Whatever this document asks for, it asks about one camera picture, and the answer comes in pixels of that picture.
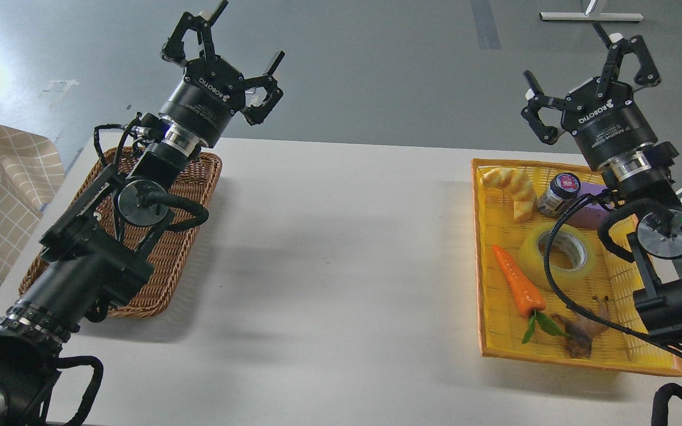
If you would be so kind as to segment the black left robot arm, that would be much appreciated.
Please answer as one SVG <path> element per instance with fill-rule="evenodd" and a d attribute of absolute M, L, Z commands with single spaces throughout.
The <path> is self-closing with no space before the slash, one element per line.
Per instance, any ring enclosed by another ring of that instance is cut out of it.
<path fill-rule="evenodd" d="M 92 377 L 68 421 L 86 421 L 102 386 L 94 356 L 62 357 L 79 322 L 101 322 L 125 306 L 152 277 L 149 261 L 165 234 L 208 220 L 200 202 L 171 192 L 176 178 L 216 145 L 235 114 L 262 124 L 282 98 L 277 52 L 263 75 L 245 78 L 216 53 L 212 27 L 228 2 L 210 15 L 184 12 L 160 56 L 184 71 L 159 114 L 136 114 L 122 130 L 114 158 L 93 143 L 102 170 L 40 240 L 45 272 L 0 317 L 0 425 L 46 425 L 54 386 L 63 370 L 88 366 Z"/>

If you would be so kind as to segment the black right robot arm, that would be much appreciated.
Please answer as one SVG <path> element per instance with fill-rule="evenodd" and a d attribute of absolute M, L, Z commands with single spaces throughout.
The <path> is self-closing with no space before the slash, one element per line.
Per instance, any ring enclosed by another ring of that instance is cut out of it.
<path fill-rule="evenodd" d="M 563 99 L 544 94 L 530 70 L 522 118 L 536 137 L 555 144 L 571 134 L 593 172 L 603 176 L 606 190 L 584 194 L 558 218 L 542 254 L 542 267 L 566 307 L 584 323 L 601 325 L 635 337 L 682 359 L 682 279 L 661 280 L 653 259 L 682 259 L 682 202 L 673 189 L 671 167 L 678 156 L 669 142 L 659 143 L 641 109 L 636 91 L 658 86 L 660 73 L 641 35 L 610 35 L 593 22 L 608 54 L 599 75 L 571 90 Z M 605 319 L 569 298 L 555 282 L 549 261 L 561 227 L 584 206 L 598 202 L 609 209 L 598 238 L 617 258 L 636 265 L 642 289 L 633 293 L 634 308 L 645 332 Z M 668 383 L 655 392 L 652 425 L 668 424 L 672 398 L 682 400 L 682 386 Z"/>

